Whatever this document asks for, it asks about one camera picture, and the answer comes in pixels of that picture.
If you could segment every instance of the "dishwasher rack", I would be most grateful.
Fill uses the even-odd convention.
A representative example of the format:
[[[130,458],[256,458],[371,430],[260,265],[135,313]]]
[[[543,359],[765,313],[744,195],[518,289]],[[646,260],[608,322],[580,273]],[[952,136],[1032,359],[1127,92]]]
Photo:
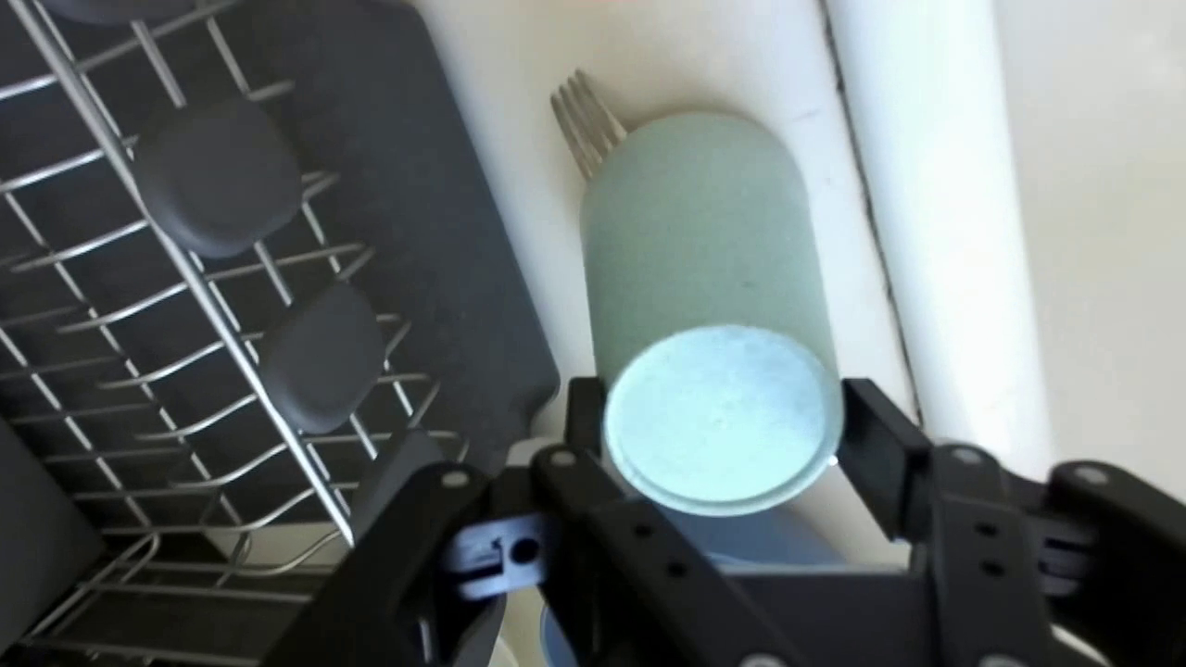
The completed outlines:
[[[309,559],[356,542],[352,495],[375,458],[411,430],[465,451],[455,430],[429,417],[438,380],[392,359],[411,330],[401,313],[379,313],[387,359],[344,430],[295,432],[260,380],[263,330],[291,292],[347,279],[371,260],[314,207],[334,195],[337,175],[306,171],[298,217],[256,244],[251,260],[198,260],[149,217],[134,183],[135,127],[111,112],[99,79],[140,60],[156,97],[186,108],[195,97],[170,64],[170,42],[203,32],[211,64],[242,97],[282,105],[298,81],[246,79],[224,29],[232,7],[238,0],[198,0],[186,16],[99,29],[76,45],[75,26],[41,0],[12,0],[12,17],[49,70],[0,79],[0,112],[54,97],[80,117],[85,145],[36,155],[15,179],[0,175],[4,417],[111,542],[111,559],[28,631],[23,646],[36,652],[256,664],[327,577]],[[75,191],[85,179],[119,187],[123,202],[111,211],[125,217],[87,211],[80,228],[65,222],[64,202],[93,187]],[[282,521],[322,528],[282,564],[256,564],[260,532]]]

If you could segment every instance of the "wire rack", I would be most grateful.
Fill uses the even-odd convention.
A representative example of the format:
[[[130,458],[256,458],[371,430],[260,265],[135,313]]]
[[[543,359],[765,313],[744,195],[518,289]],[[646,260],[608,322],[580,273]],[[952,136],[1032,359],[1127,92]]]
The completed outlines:
[[[0,155],[4,417],[111,544],[23,646],[99,664],[256,664],[318,588],[327,570],[309,559],[356,542],[352,501],[381,448],[408,430],[459,455],[465,444],[432,425],[432,376],[397,363],[411,325],[387,310],[381,376],[339,430],[291,430],[260,380],[266,325],[306,284],[371,260],[318,213],[337,175],[306,171],[298,217],[246,260],[198,260],[149,217],[134,183],[145,127],[123,117],[125,97],[167,100],[156,113],[198,100],[177,73],[195,42],[263,108],[298,85],[251,81],[224,29],[232,0],[119,29],[8,5],[0,21],[23,26],[36,66],[0,70],[0,136],[54,136],[28,139],[15,175]],[[150,90],[111,92],[125,64]],[[322,528],[282,564],[256,564],[260,532],[282,521]]]

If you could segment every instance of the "cylindrical container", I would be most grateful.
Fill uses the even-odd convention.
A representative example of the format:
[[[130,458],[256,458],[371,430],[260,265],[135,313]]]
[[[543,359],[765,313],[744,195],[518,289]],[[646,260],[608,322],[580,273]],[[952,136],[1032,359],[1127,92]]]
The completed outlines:
[[[832,370],[806,191],[742,113],[633,129],[585,191],[605,444],[646,495],[751,515],[832,458]]]

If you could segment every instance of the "fork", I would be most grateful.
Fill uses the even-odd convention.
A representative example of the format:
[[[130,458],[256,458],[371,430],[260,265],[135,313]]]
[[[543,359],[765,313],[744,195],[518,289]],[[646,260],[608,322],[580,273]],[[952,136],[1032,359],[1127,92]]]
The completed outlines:
[[[558,121],[558,132],[579,160],[585,183],[597,179],[605,160],[627,139],[627,127],[620,113],[591,92],[591,81],[585,70],[573,70],[554,92],[553,92],[553,113]]]

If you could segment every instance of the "screw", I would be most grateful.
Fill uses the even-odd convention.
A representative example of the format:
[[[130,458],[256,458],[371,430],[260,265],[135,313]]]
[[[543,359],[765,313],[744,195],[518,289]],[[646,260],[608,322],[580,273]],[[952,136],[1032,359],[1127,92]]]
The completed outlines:
[[[956,455],[964,468],[982,468],[982,462],[987,462],[987,455],[974,451],[974,448],[956,448],[952,455]]]
[[[987,657],[987,658],[978,658],[978,667],[1027,667],[1027,664],[1016,657]]]
[[[444,484],[444,488],[461,488],[465,481],[469,481],[465,469],[448,469],[448,474],[440,474],[440,484]]]
[[[742,658],[742,667],[786,667],[786,664],[779,657],[754,652],[754,657]]]
[[[1100,468],[1075,468],[1075,476],[1088,481],[1088,484],[1106,484],[1110,474]]]
[[[573,451],[553,451],[553,462],[554,462],[554,468],[573,468],[579,455],[573,455]]]

